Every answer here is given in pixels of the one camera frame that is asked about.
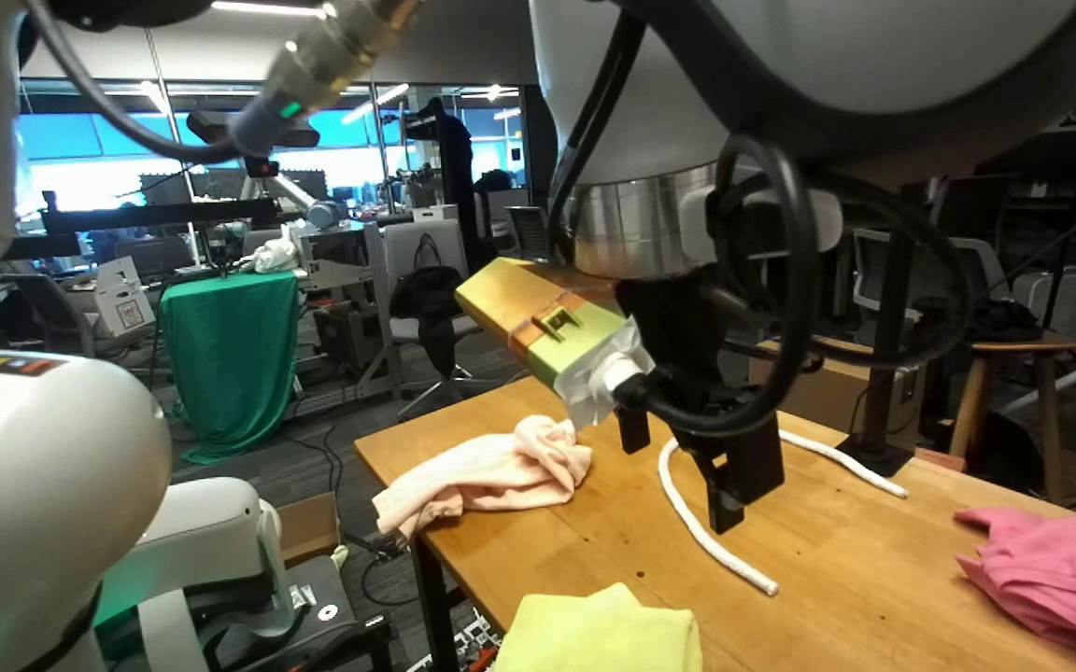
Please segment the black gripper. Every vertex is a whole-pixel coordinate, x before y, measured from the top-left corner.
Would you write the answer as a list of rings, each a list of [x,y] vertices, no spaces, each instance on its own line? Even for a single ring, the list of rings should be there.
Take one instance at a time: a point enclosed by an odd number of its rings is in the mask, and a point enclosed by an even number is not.
[[[691,443],[691,458],[705,483],[708,529],[725,534],[741,525],[742,510],[784,483],[779,437],[769,413],[804,371],[809,315],[756,315],[716,272],[620,281],[617,302],[639,325],[644,347],[654,358],[644,403],[671,429],[702,437]],[[716,354],[735,330],[756,325],[778,330],[779,343],[742,343],[742,354],[769,358],[772,371],[761,386],[733,388],[720,382]],[[644,408],[620,408],[617,427],[627,454],[649,443]]]

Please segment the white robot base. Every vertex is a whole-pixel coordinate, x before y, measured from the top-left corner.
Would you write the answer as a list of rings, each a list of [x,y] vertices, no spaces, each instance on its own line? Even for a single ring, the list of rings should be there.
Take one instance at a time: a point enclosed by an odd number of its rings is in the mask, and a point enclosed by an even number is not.
[[[118,616],[152,672],[295,634],[280,516],[238,478],[179,483],[164,408],[124,366],[0,352],[0,672],[102,672]]]

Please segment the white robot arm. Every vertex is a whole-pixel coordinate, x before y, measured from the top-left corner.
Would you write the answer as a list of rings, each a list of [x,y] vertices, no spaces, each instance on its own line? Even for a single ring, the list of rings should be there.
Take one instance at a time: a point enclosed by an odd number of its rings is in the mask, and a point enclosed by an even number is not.
[[[0,256],[23,32],[174,25],[213,0],[0,0]],[[741,138],[863,182],[972,168],[1076,102],[1076,0],[525,0],[561,173],[603,190]]]

